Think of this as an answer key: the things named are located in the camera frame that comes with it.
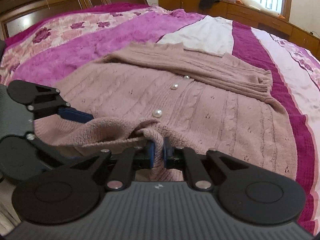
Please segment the cable knit pattern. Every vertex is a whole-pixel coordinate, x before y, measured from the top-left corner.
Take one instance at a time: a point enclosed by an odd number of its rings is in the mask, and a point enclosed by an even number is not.
[[[172,84],[178,84],[171,90]],[[272,76],[232,55],[191,51],[182,44],[135,44],[74,71],[56,84],[61,95],[94,120],[58,116],[35,122],[37,136],[88,155],[156,143],[151,180],[181,180],[163,167],[163,138],[205,154],[208,148],[294,179],[297,150],[284,107],[271,97]],[[152,112],[163,115],[154,118]]]

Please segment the metal rivet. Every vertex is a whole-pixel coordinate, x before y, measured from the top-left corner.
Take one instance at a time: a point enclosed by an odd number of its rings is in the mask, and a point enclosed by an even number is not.
[[[172,90],[176,90],[177,88],[178,88],[178,84],[173,84],[173,85],[171,85],[171,87],[170,87]]]
[[[107,186],[111,189],[120,189],[123,187],[123,183],[119,180],[112,180],[108,182]]]
[[[33,133],[28,133],[26,137],[27,137],[27,140],[29,141],[32,141],[36,138],[36,136]]]
[[[153,111],[152,115],[153,115],[154,117],[159,118],[159,117],[162,116],[162,111],[161,111],[160,109],[157,109],[157,110]]]
[[[199,189],[208,189],[211,187],[211,183],[206,180],[200,180],[196,182],[196,187]]]

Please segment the bedspread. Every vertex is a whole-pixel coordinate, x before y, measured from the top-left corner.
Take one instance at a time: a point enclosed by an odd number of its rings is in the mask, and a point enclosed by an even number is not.
[[[22,42],[13,43],[0,64],[1,83],[21,79],[54,85],[83,64],[131,41],[182,42],[185,47],[218,55],[228,52],[250,65],[270,70],[271,95],[286,109],[297,147],[294,177],[307,194],[299,224],[313,234],[318,232],[320,64],[309,51],[237,22],[181,9],[134,8],[114,15],[92,15],[95,13],[77,16],[76,22],[66,20],[61,32],[44,22]]]

